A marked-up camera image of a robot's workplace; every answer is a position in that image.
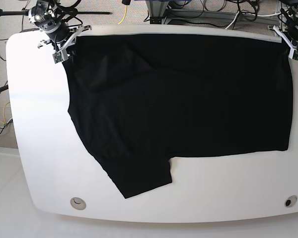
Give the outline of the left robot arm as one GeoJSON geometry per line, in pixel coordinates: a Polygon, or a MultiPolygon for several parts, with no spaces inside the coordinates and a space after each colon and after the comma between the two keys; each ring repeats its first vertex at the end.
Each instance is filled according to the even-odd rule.
{"type": "Polygon", "coordinates": [[[279,26],[269,26],[289,46],[289,58],[298,61],[298,0],[280,0],[275,13],[279,26]]]}

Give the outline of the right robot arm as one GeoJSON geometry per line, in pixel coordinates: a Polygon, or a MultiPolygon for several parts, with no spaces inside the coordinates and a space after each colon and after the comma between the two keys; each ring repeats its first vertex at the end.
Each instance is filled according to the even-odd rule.
{"type": "Polygon", "coordinates": [[[81,32],[91,29],[77,17],[79,4],[79,0],[71,6],[62,6],[58,0],[38,0],[28,11],[29,21],[50,38],[56,52],[67,43],[73,44],[81,32]]]}

